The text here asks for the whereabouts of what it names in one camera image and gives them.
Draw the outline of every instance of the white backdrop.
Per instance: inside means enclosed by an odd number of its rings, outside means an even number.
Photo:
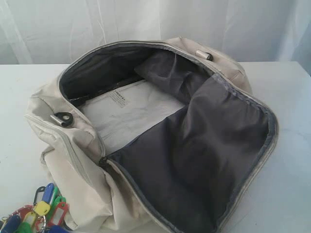
[[[71,63],[106,43],[177,36],[311,73],[311,0],[0,0],[0,64]]]

